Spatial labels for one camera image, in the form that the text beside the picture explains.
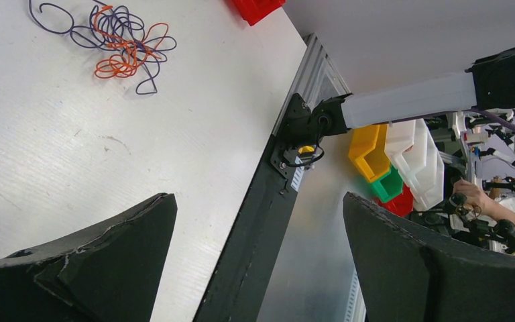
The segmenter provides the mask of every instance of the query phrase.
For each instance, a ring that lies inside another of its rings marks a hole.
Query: storage bin
[[[369,125],[352,135],[348,157],[368,183],[390,172],[390,159],[384,153],[387,129],[387,124]]]
[[[249,25],[255,25],[259,20],[280,8],[285,0],[233,0],[233,2],[242,18]]]
[[[402,181],[402,177],[400,177],[398,170],[394,167],[391,167],[390,173],[370,184],[370,189],[383,203],[387,203],[399,196],[403,191],[403,187],[404,181]]]
[[[433,141],[433,137],[429,130],[426,129],[426,148],[425,148],[425,167],[417,172],[414,176],[411,176],[409,179],[410,184],[408,186],[411,188],[414,196],[423,195],[429,189],[435,186],[435,177],[437,175],[437,158],[439,158],[439,151],[435,146],[435,142]]]
[[[423,119],[394,123],[388,127],[384,152],[410,187],[421,185],[416,173],[425,167],[428,133]]]
[[[404,184],[399,196],[387,203],[383,203],[379,198],[376,198],[376,203],[397,216],[405,217],[414,209],[414,196],[410,188]]]
[[[443,176],[445,165],[443,164],[443,160],[439,154],[437,154],[435,164],[436,172],[435,177],[433,178],[434,185],[423,195],[414,194],[414,209],[417,211],[427,211],[443,201]]]

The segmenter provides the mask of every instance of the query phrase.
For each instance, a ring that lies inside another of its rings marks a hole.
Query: human hand
[[[463,193],[467,196],[467,204],[472,209],[479,207],[480,215],[491,216],[494,208],[496,208],[496,202],[489,198],[482,189],[475,184],[465,181],[463,179],[457,181],[453,185],[453,193]]]
[[[495,176],[494,178],[492,178],[492,182],[502,183],[502,178],[500,178],[499,176]],[[492,188],[490,190],[489,197],[490,197],[490,199],[497,199],[498,197],[500,197],[501,193],[502,193],[501,188]]]

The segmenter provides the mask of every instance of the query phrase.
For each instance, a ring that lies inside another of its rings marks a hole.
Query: white table
[[[175,193],[152,320],[192,319],[306,49],[282,10],[251,28],[227,3],[112,3],[178,40],[159,94],[137,97],[139,79],[95,79],[100,53],[0,0],[0,257]]]

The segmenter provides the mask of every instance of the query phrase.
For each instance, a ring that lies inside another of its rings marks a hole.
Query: orange cable
[[[104,6],[101,10],[99,10],[95,14],[94,29],[96,32],[100,33],[102,36],[104,36],[108,39],[119,40],[119,42],[114,41],[114,42],[106,43],[106,47],[111,48],[111,49],[122,50],[122,52],[120,54],[111,55],[107,59],[100,60],[96,64],[96,70],[94,71],[94,74],[97,78],[101,78],[101,79],[108,79],[108,78],[113,78],[113,77],[117,77],[117,78],[131,77],[137,73],[137,70],[143,64],[145,64],[148,57],[151,56],[155,59],[160,59],[159,56],[154,54],[154,50],[157,50],[157,48],[161,45],[161,43],[163,42],[163,39],[167,36],[168,30],[169,30],[169,25],[167,23],[164,23],[164,22],[155,23],[154,25],[151,26],[151,28],[149,28],[149,30],[147,31],[147,34],[143,37],[143,39],[141,39],[141,41],[126,40],[118,35],[113,35],[113,34],[108,34],[106,32],[103,32],[102,30],[100,30],[98,28],[98,25],[97,25],[98,17],[100,16],[100,14],[106,12],[107,10],[110,10],[112,7],[113,7],[112,5]],[[153,30],[153,28],[155,28],[159,25],[166,26],[166,30],[165,30],[164,35],[159,40],[159,42],[153,47],[153,49],[151,49],[145,45],[145,41],[149,38],[149,35],[151,34],[151,31]],[[139,43],[140,46],[145,50],[145,53],[144,53],[145,55],[144,55],[143,59],[141,59],[141,60],[137,57],[137,53],[139,52],[139,46],[137,45],[137,43]]]

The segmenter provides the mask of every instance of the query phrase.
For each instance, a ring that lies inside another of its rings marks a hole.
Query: human arm
[[[495,176],[493,179],[492,179],[492,182],[495,182],[495,183],[502,183],[502,179],[498,176]],[[493,188],[491,189],[491,191],[489,192],[489,198],[490,199],[497,199],[498,197],[500,197],[500,193],[501,193],[501,188]]]
[[[479,207],[482,215],[487,215],[496,221],[507,219],[515,225],[515,213],[489,198],[478,186],[459,180],[453,185],[453,192],[467,196],[467,202]]]

